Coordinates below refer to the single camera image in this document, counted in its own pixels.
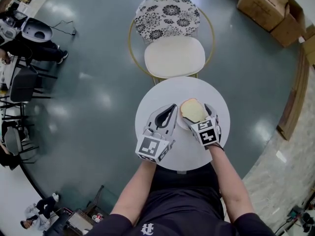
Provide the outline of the open laptop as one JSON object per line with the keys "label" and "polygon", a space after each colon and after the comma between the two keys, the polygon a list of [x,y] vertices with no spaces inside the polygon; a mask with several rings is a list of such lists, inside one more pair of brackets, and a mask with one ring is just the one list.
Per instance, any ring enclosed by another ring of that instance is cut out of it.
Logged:
{"label": "open laptop", "polygon": [[85,229],[91,230],[96,224],[89,216],[87,216],[82,210],[78,209],[71,214],[67,222],[74,228],[77,228],[80,231]]}

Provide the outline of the toast bread slice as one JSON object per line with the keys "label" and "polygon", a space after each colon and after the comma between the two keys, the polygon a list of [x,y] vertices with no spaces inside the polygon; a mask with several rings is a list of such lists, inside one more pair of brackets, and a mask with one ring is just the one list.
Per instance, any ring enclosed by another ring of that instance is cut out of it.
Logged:
{"label": "toast bread slice", "polygon": [[203,105],[195,98],[184,101],[180,106],[180,112],[182,118],[194,123],[204,121],[206,118]]}

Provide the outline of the person's left forearm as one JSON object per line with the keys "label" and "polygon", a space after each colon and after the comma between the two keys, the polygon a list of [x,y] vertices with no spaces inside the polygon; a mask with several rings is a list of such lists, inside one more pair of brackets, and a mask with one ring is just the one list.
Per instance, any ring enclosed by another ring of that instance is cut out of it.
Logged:
{"label": "person's left forearm", "polygon": [[156,164],[143,160],[137,171],[120,194],[111,214],[127,218],[133,225],[137,222],[148,198]]}

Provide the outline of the black equipment pile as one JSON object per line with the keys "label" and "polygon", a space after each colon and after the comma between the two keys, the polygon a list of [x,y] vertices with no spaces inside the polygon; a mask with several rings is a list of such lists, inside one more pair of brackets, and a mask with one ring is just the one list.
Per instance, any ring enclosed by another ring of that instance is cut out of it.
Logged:
{"label": "black equipment pile", "polygon": [[293,226],[297,226],[302,236],[315,236],[315,193],[304,201],[301,206],[294,206],[289,217],[292,219]]}

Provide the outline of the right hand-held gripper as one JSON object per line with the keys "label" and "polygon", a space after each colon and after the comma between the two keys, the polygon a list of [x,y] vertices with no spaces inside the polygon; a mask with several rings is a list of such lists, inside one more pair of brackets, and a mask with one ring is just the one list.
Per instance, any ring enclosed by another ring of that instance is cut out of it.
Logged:
{"label": "right hand-held gripper", "polygon": [[182,117],[182,119],[199,143],[203,146],[208,146],[220,142],[221,127],[216,121],[218,119],[217,111],[209,104],[204,104],[204,107],[207,112],[205,121],[195,124],[187,117]]}

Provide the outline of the grey back black frame chair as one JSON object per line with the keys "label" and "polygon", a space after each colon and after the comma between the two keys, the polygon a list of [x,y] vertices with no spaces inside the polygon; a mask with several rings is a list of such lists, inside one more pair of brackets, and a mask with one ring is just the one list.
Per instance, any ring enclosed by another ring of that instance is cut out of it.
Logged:
{"label": "grey back black frame chair", "polygon": [[39,148],[31,140],[22,141],[18,130],[13,127],[8,127],[4,136],[4,143],[7,150],[14,156]]}

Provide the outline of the grey upholstered chair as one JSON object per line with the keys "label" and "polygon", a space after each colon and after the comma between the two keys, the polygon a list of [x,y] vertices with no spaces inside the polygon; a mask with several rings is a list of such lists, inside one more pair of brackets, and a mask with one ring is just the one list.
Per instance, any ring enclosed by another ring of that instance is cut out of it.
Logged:
{"label": "grey upholstered chair", "polygon": [[36,90],[38,77],[57,79],[56,76],[39,73],[32,65],[24,66],[13,77],[9,98],[14,103],[30,102],[32,99],[50,99],[50,96],[34,96],[34,93],[43,94]]}

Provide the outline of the person's black trousers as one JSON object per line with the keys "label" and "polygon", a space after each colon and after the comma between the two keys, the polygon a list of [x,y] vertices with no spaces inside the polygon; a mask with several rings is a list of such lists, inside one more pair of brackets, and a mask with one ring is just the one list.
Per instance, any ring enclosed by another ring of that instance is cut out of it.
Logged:
{"label": "person's black trousers", "polygon": [[217,193],[220,192],[218,177],[211,163],[186,171],[185,174],[157,165],[150,191],[189,187],[211,187]]}

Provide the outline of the pile of cardboard boxes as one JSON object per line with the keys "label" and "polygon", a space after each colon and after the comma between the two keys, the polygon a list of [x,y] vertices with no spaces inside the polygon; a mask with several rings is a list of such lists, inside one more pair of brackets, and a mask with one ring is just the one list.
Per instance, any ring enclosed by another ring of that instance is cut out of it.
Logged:
{"label": "pile of cardboard boxes", "polygon": [[295,0],[238,0],[237,8],[283,47],[306,33],[304,11]]}

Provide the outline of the floral backed white chair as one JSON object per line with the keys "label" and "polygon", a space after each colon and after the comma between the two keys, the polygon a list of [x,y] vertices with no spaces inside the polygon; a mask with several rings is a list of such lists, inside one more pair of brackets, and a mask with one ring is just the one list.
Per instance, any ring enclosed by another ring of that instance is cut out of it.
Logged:
{"label": "floral backed white chair", "polygon": [[154,84],[181,76],[197,78],[198,73],[211,61],[215,49],[214,27],[206,13],[199,7],[197,8],[200,18],[204,17],[210,28],[212,43],[208,55],[205,53],[203,45],[196,38],[198,29],[192,36],[163,37],[154,42],[147,41],[137,32],[147,45],[144,51],[145,65],[142,66],[132,49],[131,33],[133,30],[136,31],[136,28],[134,19],[131,21],[127,37],[129,54],[136,66],[149,75]]}

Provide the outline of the floral black white cushion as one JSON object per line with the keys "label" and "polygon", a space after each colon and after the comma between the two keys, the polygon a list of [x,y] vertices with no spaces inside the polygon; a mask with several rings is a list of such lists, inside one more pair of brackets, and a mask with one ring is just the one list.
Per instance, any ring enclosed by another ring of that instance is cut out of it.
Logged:
{"label": "floral black white cushion", "polygon": [[136,31],[147,41],[163,37],[192,36],[200,13],[191,0],[143,0],[134,17]]}

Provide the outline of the small white plate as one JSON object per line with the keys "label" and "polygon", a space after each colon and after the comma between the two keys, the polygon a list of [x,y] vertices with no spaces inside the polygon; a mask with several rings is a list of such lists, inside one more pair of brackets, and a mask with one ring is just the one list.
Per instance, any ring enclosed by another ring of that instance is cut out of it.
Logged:
{"label": "small white plate", "polygon": [[185,123],[181,116],[177,116],[177,124],[185,130],[189,130],[189,126]]}

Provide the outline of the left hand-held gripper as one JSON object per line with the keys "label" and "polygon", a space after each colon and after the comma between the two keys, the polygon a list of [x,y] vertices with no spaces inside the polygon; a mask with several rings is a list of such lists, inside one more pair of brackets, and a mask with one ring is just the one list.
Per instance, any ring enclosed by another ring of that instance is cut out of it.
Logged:
{"label": "left hand-held gripper", "polygon": [[172,149],[172,136],[177,122],[178,106],[168,104],[155,110],[147,121],[144,132],[139,136],[135,153],[143,160],[160,163]]}

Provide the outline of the person's right forearm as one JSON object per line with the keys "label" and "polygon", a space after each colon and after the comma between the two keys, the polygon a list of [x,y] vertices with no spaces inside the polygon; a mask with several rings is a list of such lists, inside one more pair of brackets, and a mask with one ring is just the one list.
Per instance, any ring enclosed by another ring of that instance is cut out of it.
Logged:
{"label": "person's right forearm", "polygon": [[230,222],[235,222],[244,214],[254,213],[247,189],[223,149],[210,145],[208,150],[213,159],[213,167]]}

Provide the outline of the round white side table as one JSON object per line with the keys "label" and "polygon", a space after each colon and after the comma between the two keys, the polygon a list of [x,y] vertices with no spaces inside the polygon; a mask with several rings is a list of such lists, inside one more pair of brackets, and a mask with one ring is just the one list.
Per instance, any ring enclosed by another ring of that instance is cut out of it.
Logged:
{"label": "round white side table", "polygon": [[[158,83],[141,100],[135,116],[135,132],[143,133],[152,112],[168,104],[181,104],[195,98],[200,103],[211,105],[218,114],[221,127],[220,145],[224,146],[230,131],[230,115],[221,94],[207,82],[192,77],[176,77]],[[177,123],[173,132],[175,143],[160,162],[160,166],[174,171],[198,169],[212,161],[211,154],[194,138],[190,130],[182,129]]]}

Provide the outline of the large flat cardboard sheet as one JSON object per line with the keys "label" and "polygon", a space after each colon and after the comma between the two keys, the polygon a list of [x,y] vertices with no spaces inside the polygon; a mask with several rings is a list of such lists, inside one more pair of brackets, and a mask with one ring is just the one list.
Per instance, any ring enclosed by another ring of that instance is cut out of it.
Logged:
{"label": "large flat cardboard sheet", "polygon": [[304,42],[302,44],[306,58],[310,65],[315,66],[315,25],[306,28],[303,38]]}

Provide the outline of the person's black shirt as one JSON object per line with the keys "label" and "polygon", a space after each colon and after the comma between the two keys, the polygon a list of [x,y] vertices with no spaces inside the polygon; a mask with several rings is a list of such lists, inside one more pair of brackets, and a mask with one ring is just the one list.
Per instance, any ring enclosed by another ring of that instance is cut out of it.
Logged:
{"label": "person's black shirt", "polygon": [[220,199],[207,188],[152,192],[134,226],[111,214],[86,236],[275,236],[255,213],[228,223]]}

